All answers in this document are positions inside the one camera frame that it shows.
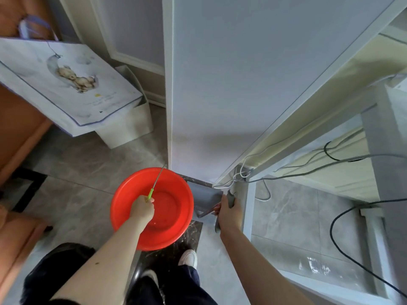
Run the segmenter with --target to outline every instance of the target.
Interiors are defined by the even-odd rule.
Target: green handle grip
[[[154,191],[154,188],[152,188],[152,189],[150,190],[150,194],[147,196],[147,200],[150,200],[150,199],[151,199],[151,196],[153,195],[153,191]]]

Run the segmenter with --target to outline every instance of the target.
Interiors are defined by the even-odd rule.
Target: brown leather chair
[[[59,35],[46,0],[0,0],[0,36],[18,36],[18,24],[29,14],[47,21]],[[35,30],[43,39],[53,38],[44,27],[35,26]],[[51,124],[36,108],[0,85],[0,186]],[[0,304],[46,227],[41,219],[8,212],[0,205]]]

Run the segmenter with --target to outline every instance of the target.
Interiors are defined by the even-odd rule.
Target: red bucket
[[[132,203],[148,195],[161,168],[147,168],[130,175],[116,190],[110,206],[110,220],[115,230],[129,218]],[[194,198],[188,184],[178,174],[163,169],[152,197],[154,217],[138,240],[137,249],[155,251],[174,243],[192,220]]]

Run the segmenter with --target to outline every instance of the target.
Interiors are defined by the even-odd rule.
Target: person's right arm
[[[288,282],[243,234],[241,231],[243,214],[237,199],[234,207],[230,209],[227,198],[223,195],[218,216],[221,240],[252,305],[313,304]]]

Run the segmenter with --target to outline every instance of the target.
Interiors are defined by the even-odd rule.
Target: white shoe
[[[158,286],[158,277],[157,277],[157,274],[156,274],[153,270],[151,270],[151,269],[145,270],[145,271],[143,272],[143,274],[141,274],[141,277],[140,277],[140,278],[142,278],[142,277],[144,277],[144,276],[150,277],[150,278],[154,281],[154,283],[157,285],[157,288],[160,288],[160,287]]]
[[[187,265],[187,266],[191,266],[194,269],[196,269],[197,265],[198,265],[198,256],[197,256],[197,253],[195,252],[195,250],[193,250],[193,249],[186,250],[182,254],[181,259],[178,262],[178,265],[179,266]]]

